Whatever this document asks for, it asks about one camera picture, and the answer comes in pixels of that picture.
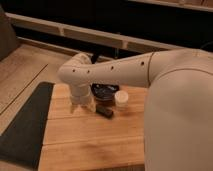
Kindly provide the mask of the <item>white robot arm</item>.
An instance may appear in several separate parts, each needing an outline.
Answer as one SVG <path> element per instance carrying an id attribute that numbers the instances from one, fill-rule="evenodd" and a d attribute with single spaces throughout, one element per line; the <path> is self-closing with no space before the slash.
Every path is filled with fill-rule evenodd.
<path id="1" fill-rule="evenodd" d="M 75 104 L 90 101 L 89 85 L 146 87 L 146 171 L 213 171 L 213 53 L 151 52 L 93 64 L 77 54 L 59 71 Z"/>

